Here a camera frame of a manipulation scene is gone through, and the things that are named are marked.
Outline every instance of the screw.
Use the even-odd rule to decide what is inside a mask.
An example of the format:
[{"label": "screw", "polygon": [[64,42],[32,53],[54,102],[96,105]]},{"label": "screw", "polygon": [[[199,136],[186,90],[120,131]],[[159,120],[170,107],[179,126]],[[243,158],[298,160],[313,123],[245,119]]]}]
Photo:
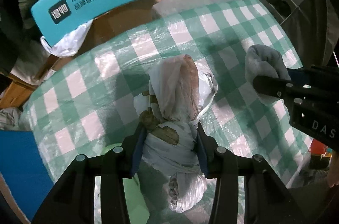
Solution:
[{"label": "screw", "polygon": [[296,104],[302,104],[302,99],[301,99],[301,98],[295,98],[295,99],[294,99],[294,102],[295,102]]},{"label": "screw", "polygon": [[86,157],[85,157],[83,154],[80,154],[80,155],[78,155],[78,156],[76,157],[76,159],[77,159],[78,162],[84,161],[85,158],[86,158]]},{"label": "screw", "polygon": [[113,149],[113,152],[115,152],[115,153],[121,153],[123,150],[124,150],[124,149],[123,149],[122,147],[115,147],[115,148]]},{"label": "screw", "polygon": [[226,152],[226,149],[224,147],[217,147],[217,152],[223,154]]},{"label": "screw", "polygon": [[259,155],[259,154],[256,154],[256,155],[254,155],[253,157],[254,157],[254,159],[255,159],[256,161],[258,161],[258,162],[261,162],[262,160],[264,160],[264,157],[262,157],[262,156]]}]

